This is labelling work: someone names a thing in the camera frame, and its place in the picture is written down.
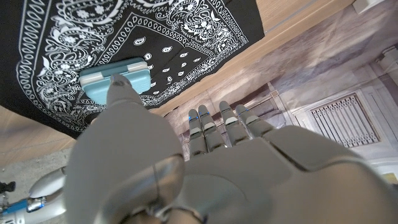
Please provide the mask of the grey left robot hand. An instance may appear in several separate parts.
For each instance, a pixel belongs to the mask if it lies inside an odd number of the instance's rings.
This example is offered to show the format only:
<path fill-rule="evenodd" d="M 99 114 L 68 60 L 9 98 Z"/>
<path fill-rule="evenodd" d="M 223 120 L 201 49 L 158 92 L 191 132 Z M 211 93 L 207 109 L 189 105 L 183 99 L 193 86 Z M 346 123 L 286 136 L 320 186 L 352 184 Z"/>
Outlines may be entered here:
<path fill-rule="evenodd" d="M 221 105 L 234 144 L 186 161 L 169 122 L 115 74 L 67 165 L 68 223 L 396 223 L 397 190 L 361 156 Z"/>

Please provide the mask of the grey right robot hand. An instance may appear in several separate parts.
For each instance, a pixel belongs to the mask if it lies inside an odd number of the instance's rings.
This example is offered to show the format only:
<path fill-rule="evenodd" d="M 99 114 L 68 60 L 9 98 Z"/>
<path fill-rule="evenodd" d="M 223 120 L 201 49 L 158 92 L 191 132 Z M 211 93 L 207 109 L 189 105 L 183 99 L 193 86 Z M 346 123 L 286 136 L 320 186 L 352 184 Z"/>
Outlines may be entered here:
<path fill-rule="evenodd" d="M 14 181 L 1 183 L 1 223 L 41 223 L 66 212 L 63 186 L 66 167 L 56 169 L 41 177 L 30 188 L 29 195 L 15 203 L 8 202 L 8 193 L 16 189 Z"/>

